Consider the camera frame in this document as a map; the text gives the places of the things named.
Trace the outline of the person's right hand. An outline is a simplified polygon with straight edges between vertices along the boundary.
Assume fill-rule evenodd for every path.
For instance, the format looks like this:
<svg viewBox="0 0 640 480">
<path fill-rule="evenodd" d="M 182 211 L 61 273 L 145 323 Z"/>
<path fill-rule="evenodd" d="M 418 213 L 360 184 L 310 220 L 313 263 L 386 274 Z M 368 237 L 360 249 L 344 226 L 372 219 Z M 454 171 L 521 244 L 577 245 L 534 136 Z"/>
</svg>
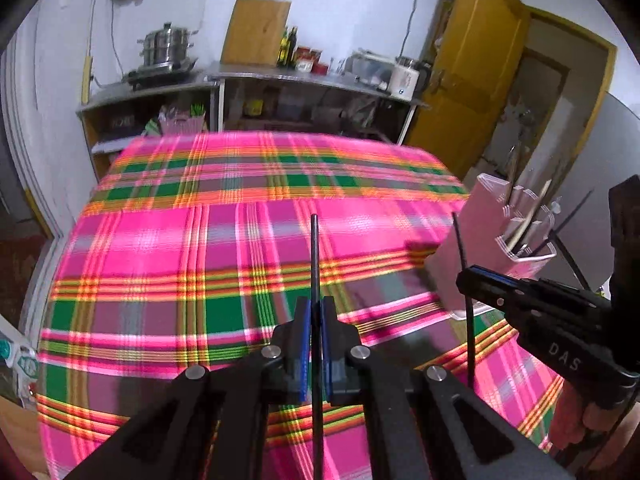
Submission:
<svg viewBox="0 0 640 480">
<path fill-rule="evenodd" d="M 555 405 L 549 440 L 556 448 L 564 450 L 569 444 L 582 442 L 588 430 L 609 432 L 623 410 L 619 406 L 616 410 L 605 411 L 594 403 L 587 404 L 568 382 L 564 382 Z M 631 441 L 638 426 L 639 404 L 636 404 L 594 459 L 591 469 L 599 470 L 613 465 Z"/>
</svg>

